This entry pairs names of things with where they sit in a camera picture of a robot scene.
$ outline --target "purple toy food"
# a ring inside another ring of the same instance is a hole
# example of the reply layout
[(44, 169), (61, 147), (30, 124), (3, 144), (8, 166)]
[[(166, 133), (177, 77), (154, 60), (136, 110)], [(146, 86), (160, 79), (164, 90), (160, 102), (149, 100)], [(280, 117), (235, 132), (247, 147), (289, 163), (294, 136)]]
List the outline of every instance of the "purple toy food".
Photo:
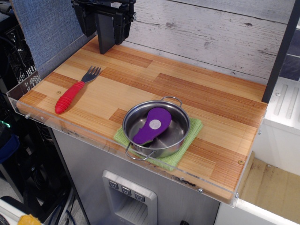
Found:
[(171, 114), (166, 109), (159, 107), (151, 109), (144, 126), (133, 137), (133, 141), (140, 145), (152, 142), (169, 127), (171, 120)]

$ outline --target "green cloth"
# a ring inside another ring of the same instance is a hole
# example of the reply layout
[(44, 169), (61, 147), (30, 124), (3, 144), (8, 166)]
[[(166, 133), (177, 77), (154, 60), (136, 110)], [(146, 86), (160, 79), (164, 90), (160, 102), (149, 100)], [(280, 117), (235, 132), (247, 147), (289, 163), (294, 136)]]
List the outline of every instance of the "green cloth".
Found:
[[(157, 166), (160, 166), (164, 169), (172, 171), (173, 168), (168, 165), (175, 167), (178, 164), (179, 160), (181, 159), (183, 154), (186, 152), (186, 150), (188, 149), (190, 144), (193, 142), (193, 140), (195, 139), (195, 137), (197, 136), (197, 134), (199, 133), (199, 131), (201, 130), (202, 127), (203, 127), (203, 124), (202, 124), (201, 120), (190, 119), (190, 131), (189, 131), (187, 137), (184, 139), (182, 146), (176, 153), (174, 153), (170, 156), (167, 156), (167, 157), (156, 158), (156, 160), (148, 158), (147, 161), (149, 161)], [(118, 142), (120, 144), (123, 144), (125, 146), (129, 145), (129, 140), (126, 138), (122, 127), (117, 131), (116, 135), (113, 138), (116, 142)], [(136, 152), (131, 151), (130, 149), (129, 149), (129, 151), (139, 157), (144, 157), (144, 156), (138, 155)]]

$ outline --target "yellow object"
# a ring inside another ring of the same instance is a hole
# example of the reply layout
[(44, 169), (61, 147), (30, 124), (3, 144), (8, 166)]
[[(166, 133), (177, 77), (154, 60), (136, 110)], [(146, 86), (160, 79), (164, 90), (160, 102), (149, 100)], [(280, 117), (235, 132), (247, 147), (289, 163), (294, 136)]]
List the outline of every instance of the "yellow object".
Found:
[(41, 222), (29, 214), (21, 216), (18, 225), (41, 225)]

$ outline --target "white wood plank wall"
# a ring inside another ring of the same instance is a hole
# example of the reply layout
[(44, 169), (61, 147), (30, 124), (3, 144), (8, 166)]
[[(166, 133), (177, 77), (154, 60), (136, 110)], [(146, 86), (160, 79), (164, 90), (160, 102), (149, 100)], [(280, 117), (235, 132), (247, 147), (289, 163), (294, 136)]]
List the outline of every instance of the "white wood plank wall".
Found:
[(123, 45), (266, 84), (294, 0), (137, 0)]

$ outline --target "stainless steel pot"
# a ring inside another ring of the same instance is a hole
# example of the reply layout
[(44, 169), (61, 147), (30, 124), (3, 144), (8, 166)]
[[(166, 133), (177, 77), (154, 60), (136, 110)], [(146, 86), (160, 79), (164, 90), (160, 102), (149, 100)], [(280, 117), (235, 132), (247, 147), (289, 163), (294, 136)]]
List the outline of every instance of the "stainless steel pot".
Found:
[[(176, 105), (169, 101), (163, 101), (165, 98), (174, 98), (180, 102)], [(123, 131), (126, 138), (130, 141), (126, 148), (126, 154), (132, 159), (143, 161), (150, 156), (153, 158), (166, 157), (179, 150), (184, 139), (188, 135), (190, 129), (190, 120), (187, 113), (181, 108), (182, 102), (171, 96), (163, 97), (161, 100), (154, 100), (140, 103), (130, 109), (123, 120)], [(170, 126), (166, 131), (154, 139), (154, 141), (142, 146), (132, 141), (140, 128), (146, 122), (148, 112), (155, 108), (161, 107), (166, 109), (172, 117)], [(146, 158), (135, 158), (128, 153), (128, 149), (132, 146), (133, 149), (147, 155)]]

